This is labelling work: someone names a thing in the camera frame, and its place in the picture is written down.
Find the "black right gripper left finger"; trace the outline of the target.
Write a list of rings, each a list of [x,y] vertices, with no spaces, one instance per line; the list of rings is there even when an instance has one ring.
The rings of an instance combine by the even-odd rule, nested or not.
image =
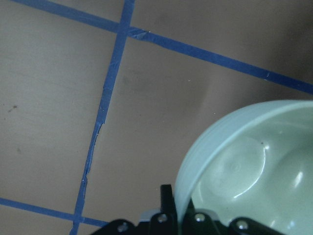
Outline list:
[[[162,230],[165,231],[166,235],[177,235],[177,211],[171,185],[161,185],[160,198],[160,225],[163,227]]]

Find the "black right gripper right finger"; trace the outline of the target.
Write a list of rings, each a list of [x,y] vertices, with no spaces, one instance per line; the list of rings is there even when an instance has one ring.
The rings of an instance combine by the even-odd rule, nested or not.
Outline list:
[[[192,199],[185,213],[186,235],[219,235],[220,231],[216,225],[218,216],[208,209],[196,209]]]

